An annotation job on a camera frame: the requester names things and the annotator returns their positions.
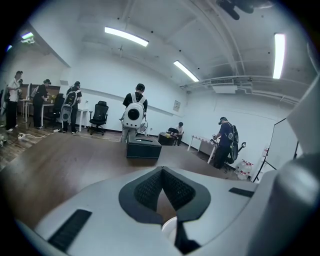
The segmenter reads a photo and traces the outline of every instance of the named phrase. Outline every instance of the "black backpack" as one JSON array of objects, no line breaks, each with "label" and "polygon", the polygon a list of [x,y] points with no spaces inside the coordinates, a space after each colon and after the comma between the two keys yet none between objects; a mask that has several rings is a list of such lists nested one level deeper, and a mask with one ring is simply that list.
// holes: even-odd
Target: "black backpack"
[{"label": "black backpack", "polygon": [[235,125],[232,125],[228,122],[228,124],[231,126],[232,131],[228,134],[228,139],[231,141],[230,144],[230,161],[232,163],[235,162],[238,158],[238,143],[239,143],[239,134],[237,127]]}]

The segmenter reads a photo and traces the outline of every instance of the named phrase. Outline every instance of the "white panel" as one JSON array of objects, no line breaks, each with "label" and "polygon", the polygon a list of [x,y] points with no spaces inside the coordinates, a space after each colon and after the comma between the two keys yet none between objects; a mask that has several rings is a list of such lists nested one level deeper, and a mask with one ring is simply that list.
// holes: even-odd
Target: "white panel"
[{"label": "white panel", "polygon": [[296,149],[296,158],[301,157],[303,155],[302,148],[300,146],[300,143],[298,144],[298,148]]},{"label": "white panel", "polygon": [[297,148],[297,137],[285,119],[274,125],[271,144],[266,161],[276,169],[294,159]]}]

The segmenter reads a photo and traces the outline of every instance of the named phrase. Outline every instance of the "wooden floor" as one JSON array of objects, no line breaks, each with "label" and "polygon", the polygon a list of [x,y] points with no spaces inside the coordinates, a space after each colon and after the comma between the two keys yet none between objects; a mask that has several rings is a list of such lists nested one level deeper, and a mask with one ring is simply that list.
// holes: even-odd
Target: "wooden floor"
[{"label": "wooden floor", "polygon": [[[32,145],[38,143],[43,139],[42,136],[53,133],[54,129],[58,129],[59,127],[56,126],[55,128],[47,126],[46,127],[46,122],[44,122],[44,128],[43,129],[35,129],[33,127],[33,122],[31,121],[31,124],[25,123],[24,119],[22,116],[18,116],[17,118],[17,124],[18,127],[13,129],[13,132],[7,133],[5,128],[0,128],[0,134],[5,136],[7,139],[7,142],[4,144],[3,147],[0,147],[0,170],[2,170],[8,163],[10,163],[13,159],[15,159],[18,155],[20,155],[23,151],[26,149],[30,148]],[[24,134],[30,134],[32,136],[26,136],[22,140],[18,140],[18,134],[19,133],[24,133]],[[112,142],[119,142],[121,139],[121,133],[119,132],[112,132],[112,131],[106,131],[104,133],[104,136],[102,136],[100,133],[94,133],[93,135],[90,135],[87,132],[87,129],[82,128],[81,132],[78,132],[75,135],[71,134],[71,129],[68,129],[68,133],[65,134],[65,136],[80,136],[83,138],[88,138],[88,139],[100,139],[100,140],[107,140],[107,141],[112,141]],[[187,150],[188,146],[185,144],[180,145],[181,148],[184,148]],[[190,152],[198,156],[200,159],[203,161],[208,161],[209,156],[202,153],[198,152],[197,150],[191,148]],[[227,173],[226,170],[221,169],[221,172],[224,173],[225,179],[230,179],[230,180],[238,180],[238,177],[235,175],[235,173],[229,169]]]}]

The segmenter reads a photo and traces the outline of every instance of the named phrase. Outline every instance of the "black box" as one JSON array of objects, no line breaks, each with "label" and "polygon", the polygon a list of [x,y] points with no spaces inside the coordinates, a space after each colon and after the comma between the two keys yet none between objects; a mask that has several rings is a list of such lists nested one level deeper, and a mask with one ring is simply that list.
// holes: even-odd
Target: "black box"
[{"label": "black box", "polygon": [[126,143],[126,157],[158,159],[161,148],[161,144],[151,137],[129,136]]}]

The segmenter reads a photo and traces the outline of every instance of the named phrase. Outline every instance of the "ceiling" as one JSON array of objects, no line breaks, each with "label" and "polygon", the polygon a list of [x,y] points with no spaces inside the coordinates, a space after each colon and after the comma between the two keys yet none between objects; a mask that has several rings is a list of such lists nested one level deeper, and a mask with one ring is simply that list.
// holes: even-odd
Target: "ceiling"
[{"label": "ceiling", "polygon": [[[300,99],[316,76],[300,25],[279,5],[248,14],[235,7],[233,19],[216,0],[69,0],[57,15],[85,47],[131,59],[163,74],[177,86],[192,80],[173,63],[179,60],[199,80],[240,76],[246,86]],[[147,47],[105,27],[149,41]],[[272,79],[274,33],[286,36],[281,79]],[[212,90],[204,86],[202,90]]]}]

